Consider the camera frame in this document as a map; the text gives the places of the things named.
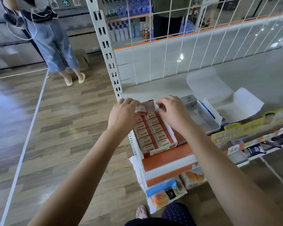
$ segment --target left hand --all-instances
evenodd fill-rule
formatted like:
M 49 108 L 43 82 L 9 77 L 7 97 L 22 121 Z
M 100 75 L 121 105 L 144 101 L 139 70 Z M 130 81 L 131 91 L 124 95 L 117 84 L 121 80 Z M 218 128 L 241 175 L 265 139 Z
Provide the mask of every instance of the left hand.
M 140 117 L 140 113 L 135 113 L 135 108 L 138 105 L 140 102 L 137 100 L 121 98 L 110 112 L 107 130 L 125 138 Z

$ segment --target box flap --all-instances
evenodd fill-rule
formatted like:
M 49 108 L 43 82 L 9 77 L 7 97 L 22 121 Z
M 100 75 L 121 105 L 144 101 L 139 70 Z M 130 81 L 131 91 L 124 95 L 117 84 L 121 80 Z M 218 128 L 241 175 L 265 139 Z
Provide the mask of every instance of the box flap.
M 234 103 L 242 107 L 246 113 L 241 120 L 247 119 L 260 111 L 264 102 L 262 102 L 255 95 L 250 93 L 247 89 L 241 87 L 234 93 Z
M 207 111 L 212 115 L 212 117 L 214 117 L 215 121 L 217 121 L 217 123 L 221 125 L 222 116 L 220 116 L 220 114 L 216 111 L 216 109 L 214 109 L 214 107 L 208 102 L 206 98 L 203 100 L 202 104 L 207 109 Z
M 188 73 L 186 82 L 199 101 L 205 98 L 215 104 L 230 98 L 233 90 L 217 75 L 214 67 Z

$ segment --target shelf upright post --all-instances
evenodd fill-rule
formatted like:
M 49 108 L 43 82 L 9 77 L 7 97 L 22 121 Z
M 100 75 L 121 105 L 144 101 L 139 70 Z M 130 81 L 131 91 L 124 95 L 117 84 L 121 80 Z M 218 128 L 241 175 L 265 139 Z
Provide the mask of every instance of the shelf upright post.
M 88 10 L 92 19 L 92 23 L 97 34 L 97 38 L 104 56 L 104 60 L 111 79 L 113 90 L 119 100 L 120 93 L 123 92 L 117 62 L 114 50 L 112 48 L 112 40 L 109 34 L 106 17 L 103 11 L 101 0 L 86 0 Z

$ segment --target wooden floor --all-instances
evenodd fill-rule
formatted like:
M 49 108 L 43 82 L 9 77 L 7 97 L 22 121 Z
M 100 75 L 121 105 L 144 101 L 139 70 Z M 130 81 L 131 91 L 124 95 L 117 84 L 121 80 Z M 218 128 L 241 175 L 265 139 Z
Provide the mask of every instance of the wooden floor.
M 26 225 L 106 129 L 117 101 L 101 53 L 86 81 L 67 87 L 49 73 L 4 225 Z M 46 70 L 0 79 L 0 221 L 34 116 Z M 128 138 L 115 151 L 80 225 L 124 225 L 146 205 L 129 158 Z M 265 156 L 283 177 L 283 150 Z M 283 184 L 260 160 L 242 170 L 283 210 Z M 197 225 L 231 225 L 208 183 L 183 197 Z M 162 210 L 155 214 L 160 216 Z

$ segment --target gray shirt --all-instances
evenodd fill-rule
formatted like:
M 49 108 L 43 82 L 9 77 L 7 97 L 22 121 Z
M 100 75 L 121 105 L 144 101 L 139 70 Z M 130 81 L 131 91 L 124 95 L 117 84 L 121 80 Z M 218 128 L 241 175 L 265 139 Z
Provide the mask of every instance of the gray shirt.
M 24 0 L 17 0 L 19 8 L 26 11 L 42 12 L 49 5 L 48 0 L 35 0 L 36 7 L 31 6 Z

